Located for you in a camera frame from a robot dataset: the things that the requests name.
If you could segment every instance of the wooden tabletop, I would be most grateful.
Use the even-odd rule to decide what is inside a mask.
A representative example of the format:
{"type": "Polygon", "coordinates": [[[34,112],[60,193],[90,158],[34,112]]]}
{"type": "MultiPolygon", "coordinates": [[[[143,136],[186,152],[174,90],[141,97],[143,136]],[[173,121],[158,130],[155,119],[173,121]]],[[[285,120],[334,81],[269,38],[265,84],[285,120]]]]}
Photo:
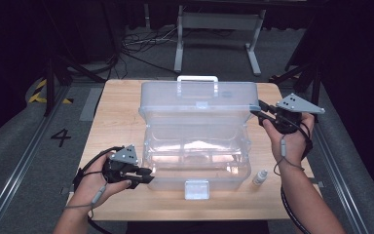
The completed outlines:
{"type": "MultiPolygon", "coordinates": [[[[105,84],[93,120],[80,167],[101,150],[133,144],[142,159],[145,122],[138,114],[141,98],[140,80],[110,80],[105,84]]],[[[258,83],[259,99],[275,104],[281,93],[275,84],[258,83]]],[[[96,220],[240,220],[288,218],[281,203],[281,179],[273,173],[276,164],[270,140],[257,118],[247,122],[251,140],[249,160],[251,175],[235,191],[210,191],[208,200],[185,200],[183,191],[153,191],[146,184],[112,196],[94,210],[96,220]],[[252,183],[258,171],[266,169],[266,181],[252,183]]],[[[305,173],[313,177],[307,160],[305,173]]]]}

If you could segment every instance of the metal rail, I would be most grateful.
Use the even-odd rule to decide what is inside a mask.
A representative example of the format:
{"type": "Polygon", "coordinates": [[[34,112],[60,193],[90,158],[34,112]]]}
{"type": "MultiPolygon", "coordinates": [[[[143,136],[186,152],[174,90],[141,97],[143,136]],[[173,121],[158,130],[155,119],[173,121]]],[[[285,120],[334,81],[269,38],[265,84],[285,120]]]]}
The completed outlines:
{"type": "Polygon", "coordinates": [[[324,155],[324,165],[326,166],[330,177],[335,184],[336,192],[345,209],[349,222],[355,233],[369,233],[363,219],[357,209],[351,190],[343,179],[342,173],[335,161],[335,158],[326,142],[326,139],[321,131],[320,125],[315,125],[314,137],[318,140],[320,149],[324,155]]]}
{"type": "Polygon", "coordinates": [[[51,113],[47,117],[44,117],[42,119],[32,140],[29,142],[13,173],[6,182],[5,187],[0,195],[0,220],[11,204],[11,201],[14,198],[15,194],[17,193],[20,183],[22,182],[32,160],[36,155],[36,151],[39,147],[42,136],[48,129],[51,120],[54,118],[58,107],[62,104],[62,101],[65,99],[68,91],[69,87],[67,86],[59,87],[59,91],[56,96],[56,105],[54,106],[53,111],[51,111],[51,113]]]}

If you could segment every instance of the printed number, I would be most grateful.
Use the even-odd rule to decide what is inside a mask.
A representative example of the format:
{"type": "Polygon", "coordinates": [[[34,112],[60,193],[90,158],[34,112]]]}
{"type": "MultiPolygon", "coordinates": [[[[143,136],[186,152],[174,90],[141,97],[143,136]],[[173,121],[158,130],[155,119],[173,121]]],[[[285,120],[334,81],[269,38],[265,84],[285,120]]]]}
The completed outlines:
{"type": "Polygon", "coordinates": [[[63,129],[63,130],[59,131],[58,133],[54,134],[53,136],[51,136],[51,138],[52,139],[60,139],[59,147],[62,147],[63,146],[63,141],[71,138],[71,136],[67,136],[67,134],[68,134],[68,130],[63,129]]]}

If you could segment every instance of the clear plastic storage box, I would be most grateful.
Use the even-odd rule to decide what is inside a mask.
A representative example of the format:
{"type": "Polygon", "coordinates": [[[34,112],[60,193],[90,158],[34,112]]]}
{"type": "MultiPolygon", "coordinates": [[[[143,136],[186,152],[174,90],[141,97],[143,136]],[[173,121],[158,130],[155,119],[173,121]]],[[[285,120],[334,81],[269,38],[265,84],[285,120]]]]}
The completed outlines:
{"type": "Polygon", "coordinates": [[[146,123],[142,167],[153,190],[184,190],[205,181],[234,190],[251,172],[246,121],[260,110],[251,82],[155,81],[141,87],[146,123]]]}

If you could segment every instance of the wrist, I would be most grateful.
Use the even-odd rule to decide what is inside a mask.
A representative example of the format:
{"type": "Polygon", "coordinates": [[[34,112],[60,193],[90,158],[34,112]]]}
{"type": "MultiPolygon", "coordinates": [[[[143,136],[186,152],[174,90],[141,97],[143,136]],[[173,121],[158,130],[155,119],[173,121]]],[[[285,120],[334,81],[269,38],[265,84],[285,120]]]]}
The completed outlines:
{"type": "Polygon", "coordinates": [[[292,160],[287,157],[280,157],[277,161],[277,167],[279,167],[281,172],[284,171],[300,171],[304,172],[305,169],[302,168],[300,160],[292,160]]]}
{"type": "Polygon", "coordinates": [[[91,206],[87,207],[74,207],[74,206],[66,206],[63,210],[65,215],[74,216],[77,219],[87,219],[89,212],[91,211],[91,206]]]}

